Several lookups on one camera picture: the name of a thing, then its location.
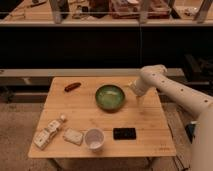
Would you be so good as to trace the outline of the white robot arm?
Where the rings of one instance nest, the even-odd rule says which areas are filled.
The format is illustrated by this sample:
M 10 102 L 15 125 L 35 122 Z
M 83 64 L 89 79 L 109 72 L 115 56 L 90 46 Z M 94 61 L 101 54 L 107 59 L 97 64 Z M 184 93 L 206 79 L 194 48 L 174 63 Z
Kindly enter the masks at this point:
M 139 97 L 155 87 L 193 114 L 190 171 L 213 171 L 213 97 L 167 78 L 166 72 L 164 65 L 144 66 L 129 87 Z

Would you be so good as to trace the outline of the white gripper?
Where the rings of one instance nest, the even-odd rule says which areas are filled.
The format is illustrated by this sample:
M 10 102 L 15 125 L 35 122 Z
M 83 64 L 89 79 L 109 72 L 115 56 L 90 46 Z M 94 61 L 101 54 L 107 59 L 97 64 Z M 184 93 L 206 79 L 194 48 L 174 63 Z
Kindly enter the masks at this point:
M 141 79 L 137 79 L 131 82 L 129 87 L 137 96 L 145 95 L 149 89 L 149 86 L 145 84 L 144 81 Z

